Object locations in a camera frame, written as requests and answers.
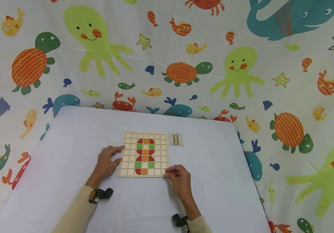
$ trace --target yellow fish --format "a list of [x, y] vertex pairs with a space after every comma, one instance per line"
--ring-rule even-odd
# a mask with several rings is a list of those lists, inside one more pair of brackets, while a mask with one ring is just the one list
[[312, 111], [312, 116], [313, 118], [318, 121], [318, 120], [325, 120], [324, 117], [326, 117], [327, 115], [322, 115], [322, 113], [324, 112], [324, 108], [322, 106], [317, 106], [314, 108], [314, 110]]
[[37, 117], [37, 113], [34, 109], [30, 110], [27, 113], [26, 120], [23, 122], [23, 124], [26, 127], [26, 131], [19, 138], [25, 139], [25, 136], [31, 131], [32, 127], [34, 126], [36, 117]]
[[201, 52], [204, 48], [207, 48], [207, 43], [205, 43], [201, 48], [197, 45], [197, 43], [194, 44], [188, 44], [185, 48], [186, 52], [189, 54], [197, 54]]
[[142, 95], [147, 95], [151, 97], [160, 96], [162, 91], [159, 88], [150, 88], [149, 92], [141, 91]]
[[258, 123], [255, 122], [255, 120], [252, 120], [251, 122], [249, 121], [249, 117], [246, 116], [245, 117], [246, 121], [247, 121], [247, 126], [249, 127], [249, 129], [252, 132], [258, 132], [260, 130], [260, 125]]

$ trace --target turtle head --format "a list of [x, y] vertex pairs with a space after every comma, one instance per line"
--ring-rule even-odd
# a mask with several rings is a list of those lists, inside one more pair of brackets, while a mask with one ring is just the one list
[[60, 40], [51, 32], [42, 32], [35, 39], [35, 48], [45, 53], [57, 49], [60, 45]]
[[308, 133], [306, 133], [306, 135], [304, 135], [303, 137], [302, 142], [299, 144], [299, 151], [302, 154], [307, 154], [311, 152], [312, 149], [313, 149], [312, 138]]
[[213, 65], [207, 61], [199, 63], [195, 69], [197, 70], [197, 74], [208, 74], [213, 70]]

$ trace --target cartoon turtle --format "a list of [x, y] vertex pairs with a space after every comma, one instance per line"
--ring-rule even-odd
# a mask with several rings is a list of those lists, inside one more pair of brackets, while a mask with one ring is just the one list
[[304, 135], [303, 125], [299, 119], [291, 113], [274, 114], [274, 119], [270, 122], [270, 128], [275, 130], [272, 134], [273, 140], [278, 139], [284, 144], [283, 150], [295, 152], [295, 148], [299, 146], [300, 153], [307, 154], [313, 149], [313, 141], [308, 133]]
[[199, 63], [195, 68], [184, 62], [170, 64], [166, 72], [162, 75], [167, 77], [164, 80], [168, 83], [175, 81], [175, 86], [180, 86], [180, 83], [186, 83], [188, 86], [192, 85], [192, 81], [198, 83], [199, 78], [197, 74], [208, 74], [213, 69], [213, 65], [207, 61]]
[[22, 87], [22, 95], [31, 92], [31, 84], [35, 88], [40, 86], [40, 76], [48, 74], [48, 65], [54, 64], [53, 57], [46, 56], [47, 52], [57, 49], [61, 45], [60, 40], [50, 32], [42, 32], [35, 39], [35, 49], [26, 49], [14, 59], [12, 64], [12, 78], [17, 87], [12, 92], [19, 91]]

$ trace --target orange turtle shell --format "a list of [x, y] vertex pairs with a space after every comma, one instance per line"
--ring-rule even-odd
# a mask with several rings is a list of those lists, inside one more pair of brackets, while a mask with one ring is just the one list
[[176, 83], [188, 83], [196, 78], [197, 70], [184, 62], [170, 64], [166, 70], [167, 76]]
[[40, 78], [46, 66], [47, 55], [42, 50], [26, 49], [13, 61], [13, 81], [17, 86], [30, 86]]
[[303, 125], [291, 113], [281, 113], [274, 123], [274, 130], [278, 139], [289, 147], [297, 147], [304, 137]]

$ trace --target cartoon whale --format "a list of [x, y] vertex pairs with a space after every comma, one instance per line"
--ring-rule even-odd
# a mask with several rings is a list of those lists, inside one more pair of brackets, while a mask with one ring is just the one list
[[60, 95], [52, 102], [51, 98], [48, 98], [48, 103], [43, 106], [45, 108], [44, 114], [53, 107], [53, 117], [56, 117], [58, 111], [65, 105], [79, 106], [80, 99], [74, 95]]
[[259, 37], [268, 37], [270, 41], [318, 29], [334, 15], [334, 0], [289, 0], [268, 19], [258, 20], [256, 13], [271, 1], [250, 0], [251, 10], [247, 17], [249, 30]]
[[[176, 98], [171, 100], [171, 98], [167, 97], [167, 100], [165, 100], [164, 102], [171, 104], [172, 106], [169, 109], [167, 109], [167, 111], [162, 115], [187, 117], [190, 116], [193, 112], [193, 110], [189, 106], [175, 105]], [[159, 108], [152, 109], [148, 106], [146, 108], [150, 111], [151, 114], [155, 114], [157, 111], [159, 111]]]

